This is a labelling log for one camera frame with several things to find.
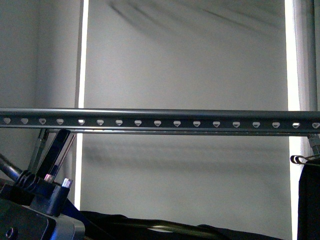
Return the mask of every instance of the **hole in metal bar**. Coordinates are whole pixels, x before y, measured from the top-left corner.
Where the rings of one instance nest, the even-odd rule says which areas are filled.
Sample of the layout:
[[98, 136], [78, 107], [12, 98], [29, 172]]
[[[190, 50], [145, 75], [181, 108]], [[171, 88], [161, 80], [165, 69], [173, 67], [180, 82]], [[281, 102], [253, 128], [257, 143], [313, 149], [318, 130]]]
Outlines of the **hole in metal bar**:
[[253, 125], [254, 128], [257, 129], [258, 127], [260, 127], [260, 122], [254, 121], [254, 122], [252, 123], [252, 125]]
[[314, 129], [319, 128], [319, 127], [320, 127], [320, 122], [314, 122], [314, 123], [312, 123], [312, 127], [313, 127]]
[[118, 126], [121, 126], [124, 122], [122, 120], [116, 120], [115, 123], [118, 125]]
[[294, 123], [292, 124], [292, 127], [293, 127], [294, 129], [297, 129], [297, 128], [300, 127], [300, 123], [299, 123], [299, 122], [294, 122]]
[[273, 126], [275, 129], [277, 129], [278, 127], [280, 127], [280, 122], [275, 121], [275, 122], [272, 123], [272, 126]]
[[21, 122], [22, 122], [24, 125], [26, 125], [26, 124], [29, 122], [29, 120], [28, 120], [28, 118], [21, 118]]
[[64, 123], [64, 120], [62, 118], [58, 118], [56, 120], [56, 122], [59, 124], [59, 125], [62, 125]]
[[200, 124], [201, 124], [200, 121], [194, 121], [194, 122], [193, 122], [193, 125], [194, 125], [196, 128], [199, 127]]
[[79, 120], [78, 120], [78, 123], [79, 123], [81, 126], [82, 126], [83, 124], [85, 124], [85, 122], [86, 122], [86, 121], [85, 121], [84, 119], [79, 119]]
[[11, 122], [11, 119], [9, 117], [5, 117], [3, 119], [3, 121], [6, 123], [6, 124], [9, 124]]
[[96, 121], [96, 123], [97, 123], [99, 126], [101, 126], [102, 124], [105, 123], [105, 121], [103, 121], [102, 119], [98, 119], [98, 120]]
[[240, 122], [234, 121], [232, 125], [237, 129], [238, 127], [240, 127]]
[[42, 125], [46, 124], [47, 120], [45, 118], [39, 118], [39, 123]]
[[142, 121], [141, 120], [135, 120], [134, 121], [134, 124], [139, 127], [141, 124], [142, 124]]
[[181, 125], [181, 121], [174, 121], [173, 124], [176, 126], [176, 127], [179, 127]]
[[159, 126], [161, 125], [161, 121], [159, 121], [159, 120], [154, 121], [154, 125], [156, 125], [157, 127], [159, 127]]
[[220, 126], [220, 122], [219, 121], [214, 121], [213, 122], [213, 126], [215, 126], [216, 128], [218, 128]]

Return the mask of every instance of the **black cloth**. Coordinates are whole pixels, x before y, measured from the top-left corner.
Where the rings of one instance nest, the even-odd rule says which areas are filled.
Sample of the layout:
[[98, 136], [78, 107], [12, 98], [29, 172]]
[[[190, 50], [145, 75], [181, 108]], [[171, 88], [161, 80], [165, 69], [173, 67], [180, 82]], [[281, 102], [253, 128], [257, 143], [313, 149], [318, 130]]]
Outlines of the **black cloth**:
[[[129, 227], [110, 224], [117, 218], [126, 218], [123, 215], [109, 215], [92, 211], [81, 211], [95, 225], [102, 228], [105, 232], [117, 240], [204, 240], [203, 237], [189, 236], [180, 233], [158, 232], [139, 227]], [[270, 236], [256, 233], [235, 231], [225, 228], [217, 228], [209, 225], [199, 225], [199, 227], [218, 231], [228, 237], [230, 240], [280, 240]]]
[[299, 181], [298, 240], [320, 239], [320, 159], [303, 167]]

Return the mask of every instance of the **wire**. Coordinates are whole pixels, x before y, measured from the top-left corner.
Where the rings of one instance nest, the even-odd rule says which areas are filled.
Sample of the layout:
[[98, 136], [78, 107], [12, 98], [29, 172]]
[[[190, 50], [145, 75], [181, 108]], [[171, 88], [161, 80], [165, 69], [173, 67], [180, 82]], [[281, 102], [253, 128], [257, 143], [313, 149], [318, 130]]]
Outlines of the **wire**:
[[22, 170], [13, 165], [4, 155], [0, 153], [0, 170], [11, 178], [13, 181], [17, 181], [20, 177]]

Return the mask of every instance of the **slotted metal bar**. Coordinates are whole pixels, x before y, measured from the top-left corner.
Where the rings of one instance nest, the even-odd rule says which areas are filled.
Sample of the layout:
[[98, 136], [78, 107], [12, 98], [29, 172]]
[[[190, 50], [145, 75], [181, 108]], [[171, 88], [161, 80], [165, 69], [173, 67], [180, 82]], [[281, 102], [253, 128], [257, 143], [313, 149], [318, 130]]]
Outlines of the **slotted metal bar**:
[[320, 133], [320, 112], [0, 108], [0, 128], [106, 134], [307, 136]]

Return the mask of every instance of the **white wall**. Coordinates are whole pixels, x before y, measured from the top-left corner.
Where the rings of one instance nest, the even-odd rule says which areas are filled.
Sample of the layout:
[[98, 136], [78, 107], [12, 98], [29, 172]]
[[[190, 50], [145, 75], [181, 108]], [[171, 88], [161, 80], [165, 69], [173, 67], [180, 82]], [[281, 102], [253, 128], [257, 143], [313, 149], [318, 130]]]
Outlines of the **white wall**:
[[[36, 105], [39, 40], [38, 0], [0, 1], [0, 107]], [[36, 131], [0, 129], [0, 152], [26, 169]]]
[[[288, 110], [282, 1], [114, 2], [89, 2], [86, 108]], [[286, 137], [83, 140], [82, 210], [292, 238]]]
[[[81, 1], [78, 0], [40, 2], [36, 89], [38, 108], [75, 107], [80, 4]], [[71, 149], [56, 180], [61, 182], [64, 178], [75, 179], [74, 174], [75, 162]], [[71, 200], [73, 195], [74, 185], [69, 194]]]

